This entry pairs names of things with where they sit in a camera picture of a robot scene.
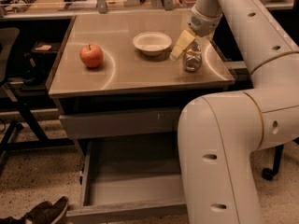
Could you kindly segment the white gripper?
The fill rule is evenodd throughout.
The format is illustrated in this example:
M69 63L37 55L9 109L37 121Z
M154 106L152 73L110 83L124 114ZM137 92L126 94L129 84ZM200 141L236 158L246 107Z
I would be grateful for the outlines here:
M217 17L208 17L199 12L196 7L191 8L190 17L187 24L190 29L185 29L179 36L176 45L170 53L170 59L175 62L195 40L196 36L206 36L211 34L218 26L222 15ZM192 49L201 52L201 45L194 42Z

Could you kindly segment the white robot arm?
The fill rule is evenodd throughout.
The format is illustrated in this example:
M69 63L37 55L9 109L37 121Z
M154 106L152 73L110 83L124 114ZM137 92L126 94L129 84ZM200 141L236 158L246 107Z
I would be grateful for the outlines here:
M190 101L178 154L190 224L264 224L249 156L299 136L299 51L260 0L196 0L177 60L226 19L253 87Z

